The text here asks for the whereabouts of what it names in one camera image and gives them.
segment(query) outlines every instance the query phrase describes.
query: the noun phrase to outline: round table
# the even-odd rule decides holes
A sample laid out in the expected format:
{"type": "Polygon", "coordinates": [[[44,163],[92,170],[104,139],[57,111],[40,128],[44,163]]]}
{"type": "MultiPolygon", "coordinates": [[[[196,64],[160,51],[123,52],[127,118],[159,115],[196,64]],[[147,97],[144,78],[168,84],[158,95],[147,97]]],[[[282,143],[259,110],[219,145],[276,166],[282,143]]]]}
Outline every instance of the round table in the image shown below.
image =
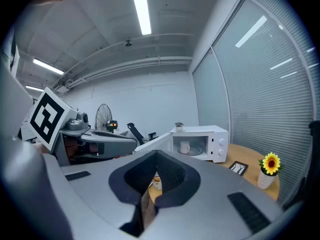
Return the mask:
{"type": "MultiPolygon", "coordinates": [[[[226,161],[216,163],[216,165],[229,168],[235,161],[248,165],[248,168],[242,177],[257,187],[258,177],[261,170],[261,167],[258,161],[260,159],[264,159],[264,156],[258,153],[257,151],[254,151],[248,147],[229,144],[226,161]]],[[[264,191],[267,195],[269,195],[272,199],[276,201],[278,199],[278,195],[280,191],[279,176],[278,175],[275,176],[274,182],[267,189],[262,191],[264,191]]],[[[148,188],[148,192],[153,203],[155,202],[158,196],[162,195],[162,190],[156,189],[153,185],[151,185],[148,188]]]]}

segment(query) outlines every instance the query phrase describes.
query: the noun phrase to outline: electric fan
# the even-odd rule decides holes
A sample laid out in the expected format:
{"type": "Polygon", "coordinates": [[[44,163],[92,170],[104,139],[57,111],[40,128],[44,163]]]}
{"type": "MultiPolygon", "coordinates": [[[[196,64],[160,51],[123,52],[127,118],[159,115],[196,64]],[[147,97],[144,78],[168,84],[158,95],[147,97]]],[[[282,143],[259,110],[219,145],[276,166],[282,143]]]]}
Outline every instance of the electric fan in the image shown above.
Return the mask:
{"type": "Polygon", "coordinates": [[[102,104],[95,114],[94,126],[98,131],[110,132],[107,129],[108,121],[112,121],[110,108],[106,104],[102,104]]]}

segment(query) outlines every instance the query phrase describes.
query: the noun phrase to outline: white ceiling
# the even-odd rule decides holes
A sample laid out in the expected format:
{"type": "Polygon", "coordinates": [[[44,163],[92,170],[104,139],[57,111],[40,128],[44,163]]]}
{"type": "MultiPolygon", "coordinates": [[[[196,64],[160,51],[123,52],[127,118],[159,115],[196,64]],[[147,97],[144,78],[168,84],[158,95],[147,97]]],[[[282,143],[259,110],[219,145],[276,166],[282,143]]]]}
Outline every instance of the white ceiling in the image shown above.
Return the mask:
{"type": "Polygon", "coordinates": [[[133,0],[64,0],[29,6],[15,24],[20,53],[17,78],[37,88],[51,88],[60,79],[32,63],[33,58],[65,72],[74,67],[62,76],[63,83],[132,60],[192,56],[214,3],[148,0],[151,36],[142,36],[133,0]],[[129,38],[133,45],[126,47],[129,38]]]}

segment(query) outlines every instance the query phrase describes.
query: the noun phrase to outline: microwave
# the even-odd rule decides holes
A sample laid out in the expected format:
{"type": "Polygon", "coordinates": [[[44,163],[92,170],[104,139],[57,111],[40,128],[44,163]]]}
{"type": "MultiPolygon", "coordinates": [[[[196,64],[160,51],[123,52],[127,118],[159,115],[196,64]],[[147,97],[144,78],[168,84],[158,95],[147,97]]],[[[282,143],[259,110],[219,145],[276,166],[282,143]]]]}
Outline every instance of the microwave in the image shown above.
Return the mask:
{"type": "Polygon", "coordinates": [[[192,158],[214,163],[222,163],[227,159],[229,132],[216,125],[184,126],[182,132],[176,132],[176,128],[173,128],[170,132],[138,146],[133,153],[151,150],[180,153],[181,142],[189,143],[189,147],[195,150],[192,158]]]}

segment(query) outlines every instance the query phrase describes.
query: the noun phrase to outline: sunflower center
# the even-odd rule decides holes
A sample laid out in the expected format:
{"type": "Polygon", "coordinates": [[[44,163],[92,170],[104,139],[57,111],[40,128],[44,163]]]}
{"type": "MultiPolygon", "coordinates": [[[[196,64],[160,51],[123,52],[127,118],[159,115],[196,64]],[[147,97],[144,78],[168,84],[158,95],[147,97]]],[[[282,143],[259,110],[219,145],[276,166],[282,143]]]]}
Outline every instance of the sunflower center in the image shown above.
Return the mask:
{"type": "Polygon", "coordinates": [[[275,163],[274,160],[270,160],[270,161],[268,162],[268,166],[269,166],[270,168],[274,167],[275,164],[276,164],[276,163],[275,163]]]}

